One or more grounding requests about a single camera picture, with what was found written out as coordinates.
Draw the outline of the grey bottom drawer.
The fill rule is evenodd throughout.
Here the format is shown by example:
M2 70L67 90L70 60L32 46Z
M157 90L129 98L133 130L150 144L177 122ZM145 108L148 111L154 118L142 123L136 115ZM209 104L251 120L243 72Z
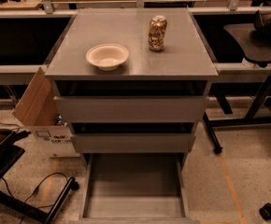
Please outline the grey bottom drawer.
M68 224L200 224L174 153L93 154L81 213Z

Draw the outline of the grey drawer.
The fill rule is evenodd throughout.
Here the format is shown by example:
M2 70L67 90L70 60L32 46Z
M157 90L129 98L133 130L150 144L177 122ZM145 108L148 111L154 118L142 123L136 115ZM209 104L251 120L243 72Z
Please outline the grey drawer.
M184 153L191 151L192 133L95 133L71 136L77 153Z
M196 122L207 107L198 97L61 97L54 103L68 122Z
M81 213L68 224L200 224L174 153L93 154Z

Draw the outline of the grey drawer cabinet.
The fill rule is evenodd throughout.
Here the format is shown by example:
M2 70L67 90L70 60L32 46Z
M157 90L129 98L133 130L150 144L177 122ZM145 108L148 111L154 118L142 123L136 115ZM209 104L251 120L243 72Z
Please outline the grey drawer cabinet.
M149 48L150 20L166 17L164 50ZM122 45L128 60L103 71L86 60L90 48ZM184 8L87 8L74 17L46 73L61 97L207 98L217 70ZM196 122L67 122L71 136L95 133L192 133Z

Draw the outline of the grey middle drawer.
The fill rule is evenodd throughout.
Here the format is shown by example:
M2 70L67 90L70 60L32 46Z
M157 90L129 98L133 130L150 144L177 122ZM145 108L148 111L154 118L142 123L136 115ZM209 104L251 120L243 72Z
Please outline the grey middle drawer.
M192 133L95 133L71 136L77 153L184 153L191 151Z

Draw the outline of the grey top drawer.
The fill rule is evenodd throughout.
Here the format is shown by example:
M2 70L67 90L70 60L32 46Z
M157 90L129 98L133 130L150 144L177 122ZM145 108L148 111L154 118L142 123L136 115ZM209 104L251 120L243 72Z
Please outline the grey top drawer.
M207 107L198 97L61 97L54 103L68 122L196 122Z

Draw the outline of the white paper bowl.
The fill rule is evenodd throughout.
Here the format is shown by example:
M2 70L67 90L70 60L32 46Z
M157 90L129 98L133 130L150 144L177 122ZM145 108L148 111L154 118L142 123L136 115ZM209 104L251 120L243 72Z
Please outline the white paper bowl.
M128 58L128 49L118 44L97 45L86 53L87 62L103 71L119 68Z

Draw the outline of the gold soda can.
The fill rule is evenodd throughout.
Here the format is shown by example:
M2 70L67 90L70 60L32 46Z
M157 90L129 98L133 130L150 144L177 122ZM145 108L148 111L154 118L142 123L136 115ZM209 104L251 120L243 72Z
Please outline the gold soda can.
M150 20L149 28L149 48L153 51L164 50L164 36L167 26L167 20L165 16L156 15Z

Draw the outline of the cardboard box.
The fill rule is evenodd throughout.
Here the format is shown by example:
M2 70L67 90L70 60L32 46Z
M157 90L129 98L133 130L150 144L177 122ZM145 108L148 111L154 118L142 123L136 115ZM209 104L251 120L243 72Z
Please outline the cardboard box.
M71 132L53 102L54 92L45 72L39 68L13 115L35 137L50 158L78 157L71 142Z

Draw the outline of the black desk with legs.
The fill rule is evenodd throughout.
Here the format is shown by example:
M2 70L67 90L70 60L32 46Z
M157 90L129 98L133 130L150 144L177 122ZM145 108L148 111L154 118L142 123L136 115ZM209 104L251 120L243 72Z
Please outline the black desk with legs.
M253 23L227 24L224 30L237 42L248 62L256 63L260 67L266 67L271 63L271 12L257 10ZM207 114L203 116L216 154L221 153L222 147L213 130L214 127L271 123L271 97L268 96L270 91L271 75L268 75L257 90L244 118L209 120Z

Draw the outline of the black stand left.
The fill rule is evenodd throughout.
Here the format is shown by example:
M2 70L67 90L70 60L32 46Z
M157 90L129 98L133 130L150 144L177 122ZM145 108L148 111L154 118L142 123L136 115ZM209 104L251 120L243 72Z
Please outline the black stand left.
M0 129L0 204L15 210L23 215L35 220L39 224L51 224L59 212L61 206L70 191L78 190L79 184L75 177L67 177L65 174L55 172L43 180L36 187L40 186L54 175L65 178L65 184L56 200L51 204L33 206L29 204L30 199L36 192L33 190L27 198L19 199L16 191L19 188L26 190L24 185L28 184L27 178L32 176L32 172L20 171L20 160L25 154L25 148L20 147L18 142L30 135L27 131L16 132L10 129Z

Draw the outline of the black caster bottom right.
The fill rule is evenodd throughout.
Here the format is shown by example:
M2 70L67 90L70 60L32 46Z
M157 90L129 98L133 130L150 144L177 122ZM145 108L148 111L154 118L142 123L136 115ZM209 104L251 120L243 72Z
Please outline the black caster bottom right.
M259 213L264 220L271 220L271 203L266 203L261 207Z

